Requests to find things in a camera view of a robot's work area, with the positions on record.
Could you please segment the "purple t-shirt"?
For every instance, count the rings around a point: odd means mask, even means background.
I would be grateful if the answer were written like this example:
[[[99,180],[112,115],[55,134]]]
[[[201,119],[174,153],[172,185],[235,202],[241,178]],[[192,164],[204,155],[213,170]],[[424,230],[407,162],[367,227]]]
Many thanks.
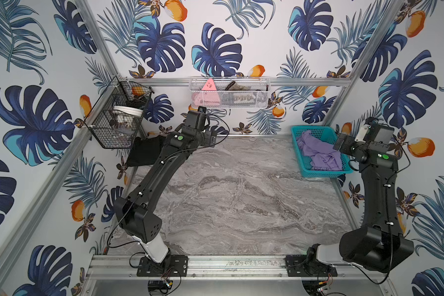
[[[311,159],[312,170],[342,171],[341,153],[335,150],[332,144],[314,137],[311,130],[304,131],[298,136],[296,143],[302,155]]]

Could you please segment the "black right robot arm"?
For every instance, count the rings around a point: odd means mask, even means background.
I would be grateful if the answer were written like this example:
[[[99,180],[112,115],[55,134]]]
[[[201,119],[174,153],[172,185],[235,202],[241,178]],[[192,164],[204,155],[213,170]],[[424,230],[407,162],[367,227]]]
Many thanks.
[[[341,237],[340,259],[385,275],[414,250],[397,215],[395,182],[400,169],[397,157],[388,153],[393,133],[370,117],[356,136],[341,133],[334,144],[335,150],[358,162],[366,199],[362,225]]]

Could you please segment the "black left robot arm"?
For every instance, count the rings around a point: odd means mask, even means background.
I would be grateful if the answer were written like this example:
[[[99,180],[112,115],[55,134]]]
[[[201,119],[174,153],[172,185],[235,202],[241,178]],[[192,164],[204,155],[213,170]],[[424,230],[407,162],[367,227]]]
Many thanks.
[[[166,137],[160,155],[141,183],[127,197],[115,200],[118,225],[136,239],[152,262],[164,262],[169,253],[160,235],[162,220],[154,214],[160,196],[190,155],[198,148],[215,146],[216,140],[207,109],[189,111],[182,127]]]

